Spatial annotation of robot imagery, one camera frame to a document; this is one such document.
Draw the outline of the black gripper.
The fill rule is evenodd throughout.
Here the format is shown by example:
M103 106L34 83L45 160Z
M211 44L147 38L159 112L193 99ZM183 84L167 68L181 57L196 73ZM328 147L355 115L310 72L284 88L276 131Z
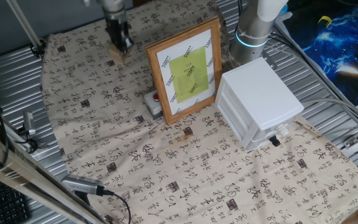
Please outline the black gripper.
M127 21L106 19L106 31L112 42L123 42L123 49L122 47L118 47L115 43L112 43L112 56L123 58L134 44L133 40L128 37Z

